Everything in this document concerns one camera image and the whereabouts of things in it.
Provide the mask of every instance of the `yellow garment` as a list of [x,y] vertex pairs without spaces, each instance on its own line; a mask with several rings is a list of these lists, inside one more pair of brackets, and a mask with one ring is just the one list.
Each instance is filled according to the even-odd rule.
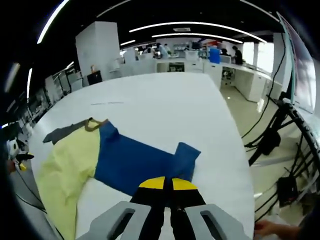
[[99,130],[81,127],[54,145],[36,176],[48,216],[65,240],[75,239],[78,199],[88,178],[95,175],[99,147]]

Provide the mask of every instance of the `gray fabric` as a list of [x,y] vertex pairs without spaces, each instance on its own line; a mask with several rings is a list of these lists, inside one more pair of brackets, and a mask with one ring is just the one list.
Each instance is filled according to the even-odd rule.
[[61,139],[64,139],[65,137],[73,133],[75,130],[78,130],[79,128],[83,127],[87,121],[88,120],[86,119],[76,124],[71,124],[70,126],[57,128],[54,131],[47,134],[42,142],[43,143],[52,142],[52,144],[55,145]]

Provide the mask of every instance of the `black ceiling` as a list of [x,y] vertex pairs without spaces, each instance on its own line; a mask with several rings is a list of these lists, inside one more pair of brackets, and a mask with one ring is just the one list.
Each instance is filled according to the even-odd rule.
[[[6,33],[4,52],[6,61],[21,64],[21,69],[12,88],[13,95],[21,93],[27,86],[29,68],[33,68],[31,93],[44,83],[45,77],[65,68],[70,62],[77,63],[75,36],[94,21],[116,22],[119,42],[136,40],[134,44],[151,41],[152,35],[174,33],[173,25],[159,26],[129,33],[129,30],[151,24],[179,21],[195,21],[221,24],[246,32],[281,32],[282,27],[260,10],[240,0],[186,1],[186,0],[131,0],[97,18],[97,15],[122,2],[121,0],[70,0],[53,21],[41,44],[38,37],[50,14],[62,0],[21,1],[11,3],[11,18],[2,21]],[[276,0],[250,0],[276,16],[279,7]],[[289,12],[297,16],[298,7]],[[308,16],[298,15],[305,23]],[[204,33],[232,38],[238,32],[220,27],[201,25],[179,25],[190,27],[193,33]],[[259,36],[272,41],[270,36]],[[252,41],[251,37],[239,39]]]

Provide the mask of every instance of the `floor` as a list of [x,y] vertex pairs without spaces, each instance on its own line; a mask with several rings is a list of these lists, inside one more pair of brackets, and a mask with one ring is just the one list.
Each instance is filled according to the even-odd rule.
[[[240,135],[243,136],[261,116],[267,99],[264,99],[263,106],[259,106],[256,102],[247,101],[233,86],[222,86],[220,91],[235,120]],[[278,107],[270,101],[259,124],[243,138],[244,144],[254,140],[264,131],[277,109]],[[290,170],[293,164],[293,158],[297,150],[297,142],[299,141],[299,131],[295,126],[289,125],[279,132],[282,139],[280,146],[275,148],[269,156],[261,156],[256,163],[259,162],[263,164],[267,163],[270,159],[288,156],[292,156],[292,160],[266,166],[252,166],[250,168],[254,188],[255,209],[259,208],[276,192],[275,183],[278,178],[288,176],[289,173],[286,169]],[[254,151],[247,152],[248,158],[250,158],[253,152]],[[265,207],[257,211],[255,218],[257,219],[264,214],[275,200],[276,198],[272,199]],[[282,219],[292,225],[298,225],[303,217],[302,208],[299,205],[292,205],[281,209],[276,205],[272,213],[279,214]]]

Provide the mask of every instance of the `person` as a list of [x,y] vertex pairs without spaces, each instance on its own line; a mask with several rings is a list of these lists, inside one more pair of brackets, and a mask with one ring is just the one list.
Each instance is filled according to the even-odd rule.
[[149,44],[146,46],[146,49],[142,52],[142,54],[152,54],[154,56],[156,51],[152,48],[152,45]]
[[220,55],[223,55],[223,56],[230,56],[230,54],[228,54],[227,49],[225,49],[225,48],[222,48],[222,49],[221,49],[221,53],[220,53]]
[[305,217],[301,226],[290,226],[273,223],[267,220],[258,221],[254,226],[254,239],[275,234],[282,240],[308,240],[318,238],[320,221],[320,200],[313,211]]
[[168,54],[167,50],[165,49],[164,46],[161,45],[161,43],[158,42],[156,44],[156,47],[158,48],[158,50],[159,50],[159,52],[161,54],[161,58],[167,59],[169,57],[169,54]]
[[235,51],[235,55],[233,57],[235,64],[242,65],[244,63],[242,59],[242,52],[236,46],[233,46],[232,49]]
[[164,48],[167,51],[167,53],[171,53],[170,47],[168,46],[168,44],[164,44]]

